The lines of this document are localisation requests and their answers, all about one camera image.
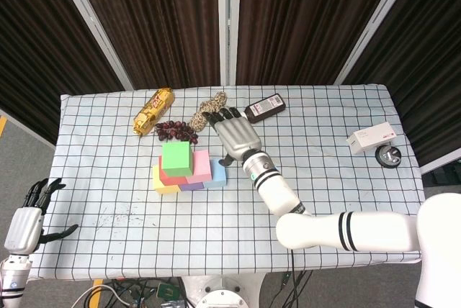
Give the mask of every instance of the white box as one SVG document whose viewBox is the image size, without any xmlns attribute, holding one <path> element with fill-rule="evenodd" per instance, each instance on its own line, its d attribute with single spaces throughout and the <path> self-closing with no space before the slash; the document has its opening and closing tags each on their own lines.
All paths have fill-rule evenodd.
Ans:
<svg viewBox="0 0 461 308">
<path fill-rule="evenodd" d="M 352 154 L 363 152 L 378 145 L 389 142 L 396 137 L 394 130 L 389 122 L 377 124 L 375 126 L 357 130 L 347 139 Z"/>
</svg>

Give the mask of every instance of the grapes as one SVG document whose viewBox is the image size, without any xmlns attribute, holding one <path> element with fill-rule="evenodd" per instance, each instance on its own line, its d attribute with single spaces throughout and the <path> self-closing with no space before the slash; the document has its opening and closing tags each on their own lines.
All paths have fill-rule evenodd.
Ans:
<svg viewBox="0 0 461 308">
<path fill-rule="evenodd" d="M 199 136 L 186 122 L 169 120 L 157 123 L 155 130 L 160 141 L 176 138 L 177 140 L 188 141 L 191 144 L 198 143 Z"/>
</svg>

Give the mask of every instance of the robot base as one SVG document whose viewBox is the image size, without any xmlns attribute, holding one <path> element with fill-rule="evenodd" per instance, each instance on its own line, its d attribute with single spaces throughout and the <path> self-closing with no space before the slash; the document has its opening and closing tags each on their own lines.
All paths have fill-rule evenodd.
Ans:
<svg viewBox="0 0 461 308">
<path fill-rule="evenodd" d="M 196 308 L 258 308 L 265 273 L 182 277 Z"/>
</svg>

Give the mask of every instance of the twine bundle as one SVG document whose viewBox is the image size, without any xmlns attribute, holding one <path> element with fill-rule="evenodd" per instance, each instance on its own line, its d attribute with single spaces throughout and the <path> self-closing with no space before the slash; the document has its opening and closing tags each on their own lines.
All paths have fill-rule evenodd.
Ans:
<svg viewBox="0 0 461 308">
<path fill-rule="evenodd" d="M 224 92 L 217 92 L 216 95 L 209 101 L 203 101 L 200 104 L 199 111 L 192 116 L 189 121 L 189 126 L 195 131 L 200 132 L 207 125 L 207 119 L 202 115 L 203 112 L 218 112 L 219 109 L 225 106 L 228 97 Z"/>
</svg>

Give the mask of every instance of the curtain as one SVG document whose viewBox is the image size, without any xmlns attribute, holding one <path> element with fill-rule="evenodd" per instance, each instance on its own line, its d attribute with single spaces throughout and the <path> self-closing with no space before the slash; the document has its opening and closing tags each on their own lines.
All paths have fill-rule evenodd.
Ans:
<svg viewBox="0 0 461 308">
<path fill-rule="evenodd" d="M 136 89 L 220 85 L 218 0 L 90 0 Z"/>
<path fill-rule="evenodd" d="M 1 0 L 0 109 L 54 143 L 61 94 L 123 90 L 72 0 Z"/>
<path fill-rule="evenodd" d="M 241 0 L 237 84 L 331 84 L 380 0 Z"/>
<path fill-rule="evenodd" d="M 422 166 L 461 148 L 461 0 L 397 0 L 345 83 L 383 83 Z"/>
</svg>

